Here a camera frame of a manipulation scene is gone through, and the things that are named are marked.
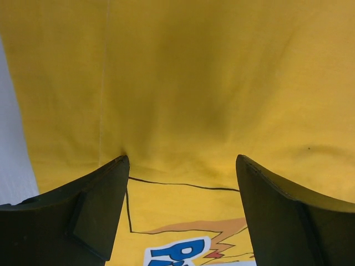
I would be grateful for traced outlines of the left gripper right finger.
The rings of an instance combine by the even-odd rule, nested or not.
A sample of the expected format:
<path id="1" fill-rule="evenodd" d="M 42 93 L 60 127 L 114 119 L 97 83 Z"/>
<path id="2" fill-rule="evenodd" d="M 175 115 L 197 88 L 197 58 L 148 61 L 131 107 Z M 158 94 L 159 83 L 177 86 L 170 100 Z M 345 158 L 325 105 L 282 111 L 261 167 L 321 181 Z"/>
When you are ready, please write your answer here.
<path id="1" fill-rule="evenodd" d="M 354 265 L 354 203 L 305 188 L 245 155 L 236 176 L 257 265 Z"/>

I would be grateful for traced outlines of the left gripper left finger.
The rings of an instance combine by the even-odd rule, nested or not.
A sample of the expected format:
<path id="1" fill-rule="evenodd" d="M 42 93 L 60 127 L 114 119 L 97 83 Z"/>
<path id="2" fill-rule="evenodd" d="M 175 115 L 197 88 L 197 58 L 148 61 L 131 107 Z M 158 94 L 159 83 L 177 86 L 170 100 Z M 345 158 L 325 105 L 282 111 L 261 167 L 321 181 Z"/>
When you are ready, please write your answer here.
<path id="1" fill-rule="evenodd" d="M 129 178 L 119 156 L 70 183 L 1 205 L 2 265 L 104 265 L 110 260 Z"/>

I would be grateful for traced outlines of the yellow cartoon placemat cloth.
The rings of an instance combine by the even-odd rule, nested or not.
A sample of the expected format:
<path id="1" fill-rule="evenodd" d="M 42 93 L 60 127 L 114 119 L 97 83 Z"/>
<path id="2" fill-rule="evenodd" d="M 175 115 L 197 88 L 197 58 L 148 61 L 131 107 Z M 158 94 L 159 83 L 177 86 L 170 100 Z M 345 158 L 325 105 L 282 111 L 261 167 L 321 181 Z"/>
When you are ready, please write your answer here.
<path id="1" fill-rule="evenodd" d="M 2 1 L 1 37 L 41 191 L 129 156 L 110 265 L 253 260 L 239 154 L 354 201 L 353 1 Z"/>

